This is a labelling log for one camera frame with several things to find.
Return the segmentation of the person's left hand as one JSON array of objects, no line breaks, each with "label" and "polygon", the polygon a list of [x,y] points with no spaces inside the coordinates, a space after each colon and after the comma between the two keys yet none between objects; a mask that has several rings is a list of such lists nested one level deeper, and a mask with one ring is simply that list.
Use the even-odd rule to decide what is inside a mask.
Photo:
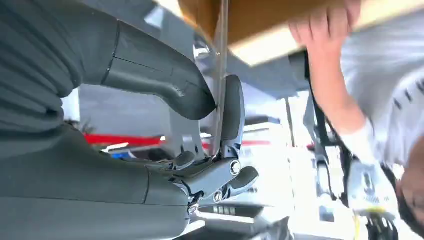
[{"label": "person's left hand", "polygon": [[360,0],[342,0],[290,21],[288,27],[296,43],[308,51],[337,50],[357,24],[361,6]]}]

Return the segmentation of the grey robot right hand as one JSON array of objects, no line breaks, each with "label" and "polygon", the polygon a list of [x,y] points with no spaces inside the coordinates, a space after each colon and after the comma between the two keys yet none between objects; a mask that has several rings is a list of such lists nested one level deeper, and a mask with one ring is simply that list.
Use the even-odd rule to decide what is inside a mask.
[{"label": "grey robot right hand", "polygon": [[0,17],[0,237],[153,240],[180,235],[200,199],[238,193],[257,173],[240,167],[241,81],[226,78],[221,148],[171,164],[113,159],[64,122],[61,99],[80,84],[162,98],[190,120],[216,104],[194,63],[115,18]]}]

